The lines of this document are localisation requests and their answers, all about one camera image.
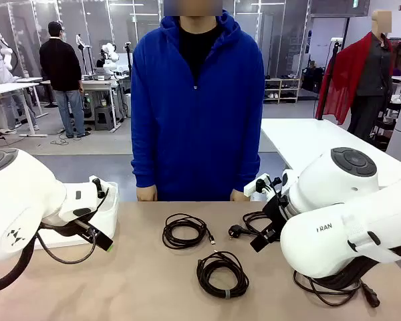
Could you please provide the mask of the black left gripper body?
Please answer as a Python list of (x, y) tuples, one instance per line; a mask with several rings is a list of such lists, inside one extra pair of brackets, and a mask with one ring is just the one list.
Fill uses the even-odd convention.
[(71, 237), (79, 235), (85, 240), (96, 240), (95, 228), (88, 223), (85, 219), (76, 219), (70, 221), (64, 226), (54, 226), (46, 223), (41, 223), (42, 229), (54, 230), (64, 237)]

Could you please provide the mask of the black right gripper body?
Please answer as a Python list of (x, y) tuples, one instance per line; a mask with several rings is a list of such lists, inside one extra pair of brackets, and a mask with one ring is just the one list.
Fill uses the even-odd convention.
[(273, 196), (263, 208), (264, 214), (266, 214), (267, 218), (271, 220), (271, 223), (266, 227), (274, 228), (274, 230), (276, 230), (276, 232), (279, 234), (279, 240), (281, 231), (289, 219), (285, 212), (285, 208), (288, 206), (288, 204), (289, 202), (287, 197), (285, 195), (281, 196), (278, 194)]

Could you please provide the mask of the person's left hand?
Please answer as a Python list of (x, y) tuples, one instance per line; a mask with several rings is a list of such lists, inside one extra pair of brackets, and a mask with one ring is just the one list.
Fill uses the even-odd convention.
[(243, 192), (240, 192), (238, 190), (233, 189), (231, 192), (231, 196), (230, 196), (230, 201), (233, 202), (245, 202), (245, 201), (250, 201), (251, 198), (245, 196), (245, 194)]

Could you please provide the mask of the person's right hand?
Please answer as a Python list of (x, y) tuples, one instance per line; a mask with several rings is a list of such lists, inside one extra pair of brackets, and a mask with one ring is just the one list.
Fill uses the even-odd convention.
[(151, 202), (158, 200), (158, 192), (155, 185), (149, 187), (137, 187), (136, 188), (136, 197), (138, 201)]

